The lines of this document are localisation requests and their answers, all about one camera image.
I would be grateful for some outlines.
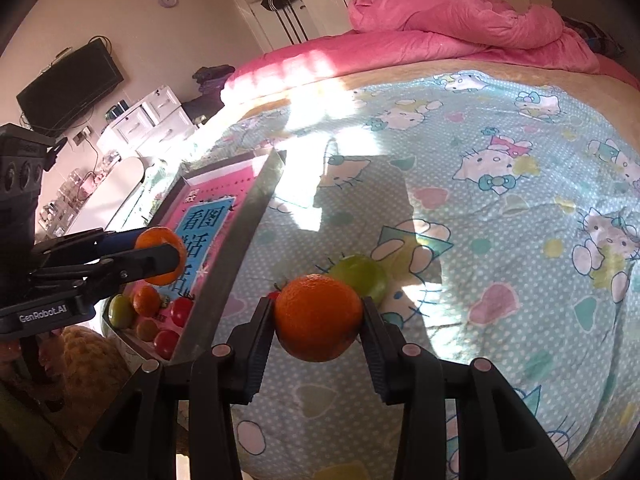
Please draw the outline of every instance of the wall clock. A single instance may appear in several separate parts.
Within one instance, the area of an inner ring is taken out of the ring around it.
[[[171,9],[178,4],[178,0],[158,0],[158,3],[165,9]]]

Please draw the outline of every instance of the tray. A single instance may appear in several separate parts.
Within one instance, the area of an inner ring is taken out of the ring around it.
[[[167,301],[154,320],[161,329],[180,335],[170,364],[191,361],[210,348],[244,254],[282,176],[283,158],[274,149],[255,150],[185,174],[149,222],[174,230],[188,252],[184,273],[170,285],[156,286]],[[143,285],[129,283],[123,294],[130,295]],[[180,328],[171,321],[167,305],[185,294],[194,295],[195,301],[186,325]],[[120,330],[109,323],[108,308],[102,316],[140,357],[166,362],[152,343],[137,338],[134,329],[143,318],[138,317],[132,328]]]

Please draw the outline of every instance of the pink blanket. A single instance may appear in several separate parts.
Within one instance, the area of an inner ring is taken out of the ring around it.
[[[326,78],[437,59],[600,70],[587,44],[548,7],[518,14],[502,0],[353,0],[349,14],[354,30],[281,48],[240,67],[222,100],[245,102]]]

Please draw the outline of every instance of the white wall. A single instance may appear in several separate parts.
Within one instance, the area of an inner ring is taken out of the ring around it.
[[[158,0],[40,0],[0,57],[0,124],[19,124],[15,96],[57,53],[96,34],[111,39],[125,81],[95,107],[89,120],[94,132],[102,131],[104,113],[120,99],[132,104],[167,84],[184,102],[199,95],[191,78],[199,67],[239,66],[262,53],[232,0],[179,0],[173,9]],[[45,174],[40,206],[53,200],[74,168],[90,170],[94,162],[86,143],[67,146]]]

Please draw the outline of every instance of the polka dot sheet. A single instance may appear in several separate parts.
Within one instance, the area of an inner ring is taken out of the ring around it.
[[[275,287],[366,254],[408,341],[491,359],[578,479],[610,467],[640,418],[640,166],[603,116],[559,88],[465,71],[262,113],[202,163],[267,145],[286,171],[216,343]],[[392,477],[402,408],[374,393],[359,343],[308,364],[275,340],[233,416],[254,478]],[[447,416],[455,478],[452,403]]]

